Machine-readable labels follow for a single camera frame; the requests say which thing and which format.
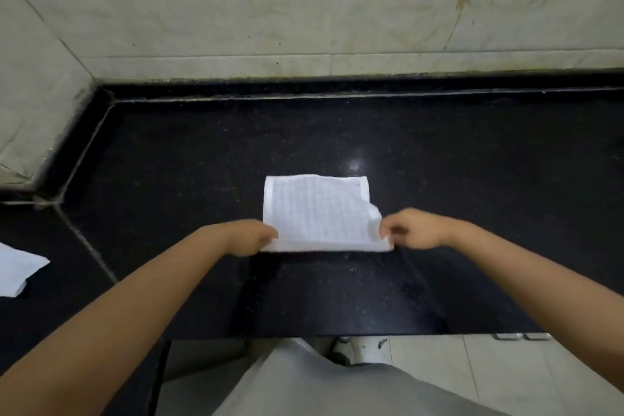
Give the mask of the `person's left forearm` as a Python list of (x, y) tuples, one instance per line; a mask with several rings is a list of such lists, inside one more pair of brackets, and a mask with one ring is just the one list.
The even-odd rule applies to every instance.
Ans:
[(100, 416), (227, 241), (199, 229), (61, 325), (0, 377), (0, 416)]

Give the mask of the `person's right forearm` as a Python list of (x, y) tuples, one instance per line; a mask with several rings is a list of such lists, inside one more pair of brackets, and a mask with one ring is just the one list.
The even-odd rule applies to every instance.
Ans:
[(476, 264), (547, 333), (624, 394), (624, 297), (472, 223), (442, 217), (441, 243)]

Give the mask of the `white paper sheet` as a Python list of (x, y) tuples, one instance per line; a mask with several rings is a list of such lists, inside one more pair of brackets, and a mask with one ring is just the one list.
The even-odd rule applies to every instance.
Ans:
[(0, 297), (16, 298), (26, 287), (27, 279), (49, 263), (46, 257), (0, 242)]

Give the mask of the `white paper towel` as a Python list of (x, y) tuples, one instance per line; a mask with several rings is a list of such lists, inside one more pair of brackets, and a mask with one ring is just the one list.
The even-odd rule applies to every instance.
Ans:
[(366, 176), (267, 176), (263, 223), (278, 238), (265, 253), (364, 252), (393, 250), (379, 235), (382, 215), (370, 202)]

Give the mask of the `person's shoe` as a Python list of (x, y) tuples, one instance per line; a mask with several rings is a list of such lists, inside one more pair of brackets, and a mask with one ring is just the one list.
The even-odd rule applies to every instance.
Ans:
[(389, 337), (378, 335), (337, 337), (327, 358), (343, 366), (393, 363)]

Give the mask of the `person's right hand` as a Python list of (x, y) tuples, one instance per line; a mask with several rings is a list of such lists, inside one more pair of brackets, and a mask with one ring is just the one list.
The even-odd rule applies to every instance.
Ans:
[(451, 244), (459, 224), (457, 219), (410, 207), (383, 217), (379, 235), (386, 239), (386, 229), (408, 229), (410, 249), (426, 250)]

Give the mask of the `person's grey shirt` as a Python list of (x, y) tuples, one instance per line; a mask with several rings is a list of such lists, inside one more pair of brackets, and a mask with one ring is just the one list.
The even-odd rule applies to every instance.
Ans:
[(301, 338), (281, 339), (213, 416), (510, 416), (388, 364), (343, 366)]

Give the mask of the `person's left hand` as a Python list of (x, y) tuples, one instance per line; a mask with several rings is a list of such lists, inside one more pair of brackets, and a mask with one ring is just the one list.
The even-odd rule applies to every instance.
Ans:
[(215, 225), (224, 255), (248, 257), (255, 255), (270, 242), (258, 242), (255, 234), (256, 226), (269, 226), (255, 219), (242, 219)]

